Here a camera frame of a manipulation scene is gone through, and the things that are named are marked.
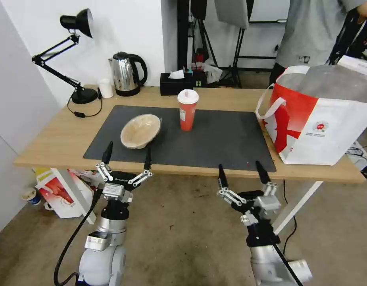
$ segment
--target white bag handle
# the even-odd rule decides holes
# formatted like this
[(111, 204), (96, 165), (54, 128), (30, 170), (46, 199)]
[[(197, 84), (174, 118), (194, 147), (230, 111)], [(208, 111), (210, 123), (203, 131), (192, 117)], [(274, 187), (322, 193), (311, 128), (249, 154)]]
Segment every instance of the white bag handle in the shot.
[(255, 110), (255, 113), (256, 113), (256, 116), (257, 118), (259, 119), (266, 119), (268, 117), (271, 117), (273, 114), (275, 114), (276, 110), (280, 107), (280, 105), (285, 105), (286, 104), (286, 100), (279, 97), (278, 99), (276, 99), (276, 101), (272, 104), (272, 106), (268, 109), (267, 113), (262, 116), (260, 115), (259, 113), (259, 108), (261, 106), (261, 103), (263, 102), (264, 98), (265, 98), (265, 95), (267, 94), (267, 90), (274, 86), (275, 84), (272, 83), (264, 92), (263, 94), (261, 95), (261, 97), (259, 98), (259, 101), (257, 102), (257, 106), (256, 106), (256, 110)]

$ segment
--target light stand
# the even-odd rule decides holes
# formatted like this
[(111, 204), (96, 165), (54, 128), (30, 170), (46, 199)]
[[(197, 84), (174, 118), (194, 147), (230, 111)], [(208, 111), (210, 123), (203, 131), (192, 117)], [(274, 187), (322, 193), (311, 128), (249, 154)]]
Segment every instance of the light stand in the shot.
[[(86, 36), (92, 38), (92, 35), (90, 32), (90, 25), (92, 25), (92, 14), (89, 9), (84, 9), (80, 11), (76, 17), (75, 16), (65, 16), (65, 15), (61, 16), (60, 23), (64, 28), (70, 31), (71, 35), (68, 38), (66, 38), (65, 40), (56, 44), (55, 46), (49, 48), (48, 50), (36, 56), (33, 56), (33, 63), (45, 69), (46, 71), (52, 73), (53, 75), (57, 76), (58, 78), (65, 81), (69, 85), (72, 85), (75, 88), (75, 91), (73, 92), (71, 96), (71, 99), (74, 103), (85, 104), (85, 103), (92, 102), (98, 97), (96, 90), (83, 88), (79, 81), (69, 78), (65, 75), (62, 75), (60, 72), (46, 65), (47, 61), (65, 52), (66, 50), (72, 48), (73, 46), (76, 46), (79, 43), (80, 35), (76, 34), (75, 32), (76, 30), (79, 30)], [(68, 42), (69, 40), (73, 42), (71, 45), (69, 45), (68, 47), (58, 52), (51, 52), (52, 50), (64, 44), (65, 42)]]

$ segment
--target tissue box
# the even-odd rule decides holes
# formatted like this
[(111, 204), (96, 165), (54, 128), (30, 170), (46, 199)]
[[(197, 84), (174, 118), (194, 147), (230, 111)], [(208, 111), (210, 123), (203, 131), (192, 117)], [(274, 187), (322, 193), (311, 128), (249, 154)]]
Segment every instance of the tissue box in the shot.
[(191, 73), (184, 73), (183, 79), (170, 79), (170, 73), (162, 73), (159, 80), (161, 95), (178, 95), (184, 89), (193, 89)]

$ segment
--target lamp arm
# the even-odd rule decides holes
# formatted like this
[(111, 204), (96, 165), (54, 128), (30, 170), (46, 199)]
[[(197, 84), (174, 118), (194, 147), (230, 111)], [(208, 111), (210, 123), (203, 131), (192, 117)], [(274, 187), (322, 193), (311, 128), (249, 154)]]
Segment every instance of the lamp arm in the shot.
[[(79, 81), (75, 81), (65, 75), (62, 75), (60, 72), (54, 70), (53, 68), (51, 68), (50, 66), (46, 65), (46, 62), (50, 59), (52, 59), (53, 57), (56, 57), (57, 55), (65, 52), (66, 50), (72, 48), (73, 46), (76, 46), (79, 43), (79, 35), (77, 34), (71, 34), (71, 36), (69, 36), (68, 38), (66, 38), (65, 40), (61, 41), (60, 43), (56, 44), (55, 46), (49, 48), (48, 50), (33, 56), (32, 61), (34, 64), (36, 64), (37, 66), (40, 66), (41, 68), (45, 69), (46, 71), (52, 73), (53, 75), (57, 76), (58, 78), (60, 78), (61, 80), (65, 81), (66, 83), (68, 83), (69, 85), (72, 85), (75, 89), (81, 89), (81, 85)], [(73, 41), (73, 44), (69, 45), (68, 47), (53, 53), (51, 56), (43, 59), (44, 56), (47, 56), (49, 54), (50, 51), (52, 51), (53, 49), (57, 48), (58, 46), (64, 44), (67, 41)]]

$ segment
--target lamp base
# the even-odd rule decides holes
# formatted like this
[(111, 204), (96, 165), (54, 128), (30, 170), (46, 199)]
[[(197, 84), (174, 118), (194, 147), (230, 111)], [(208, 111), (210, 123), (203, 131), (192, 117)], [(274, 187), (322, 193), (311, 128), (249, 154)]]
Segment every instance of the lamp base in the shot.
[(73, 92), (71, 99), (76, 104), (86, 104), (97, 98), (97, 91), (94, 89), (77, 89)]

